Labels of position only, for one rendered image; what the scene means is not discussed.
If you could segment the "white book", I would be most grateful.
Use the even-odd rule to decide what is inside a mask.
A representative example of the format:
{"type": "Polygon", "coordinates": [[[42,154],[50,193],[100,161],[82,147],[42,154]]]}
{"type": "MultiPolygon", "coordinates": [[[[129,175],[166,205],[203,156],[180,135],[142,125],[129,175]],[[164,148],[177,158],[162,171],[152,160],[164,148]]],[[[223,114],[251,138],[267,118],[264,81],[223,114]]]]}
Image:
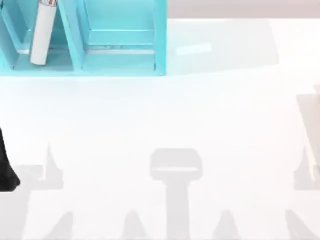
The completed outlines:
{"type": "Polygon", "coordinates": [[[57,9],[58,0],[38,0],[29,52],[29,61],[33,65],[47,63],[57,9]]]}

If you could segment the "light blue rack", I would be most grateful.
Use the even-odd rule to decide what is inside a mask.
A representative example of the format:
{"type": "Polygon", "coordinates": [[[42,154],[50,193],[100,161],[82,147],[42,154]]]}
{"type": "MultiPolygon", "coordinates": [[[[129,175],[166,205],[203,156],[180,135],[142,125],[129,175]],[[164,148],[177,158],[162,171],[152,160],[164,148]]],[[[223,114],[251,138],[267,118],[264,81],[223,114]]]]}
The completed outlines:
{"type": "Polygon", "coordinates": [[[0,0],[0,76],[164,76],[168,0],[57,0],[46,65],[29,54],[38,0],[0,0]]]}

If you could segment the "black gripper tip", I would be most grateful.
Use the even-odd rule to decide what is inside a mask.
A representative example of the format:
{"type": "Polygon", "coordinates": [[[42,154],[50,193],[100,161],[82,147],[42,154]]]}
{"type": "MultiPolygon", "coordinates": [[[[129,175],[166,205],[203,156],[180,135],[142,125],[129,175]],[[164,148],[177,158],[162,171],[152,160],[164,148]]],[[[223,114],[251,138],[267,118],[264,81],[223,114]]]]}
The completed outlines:
{"type": "Polygon", "coordinates": [[[0,128],[0,193],[13,192],[21,185],[21,180],[12,168],[0,128]]]}

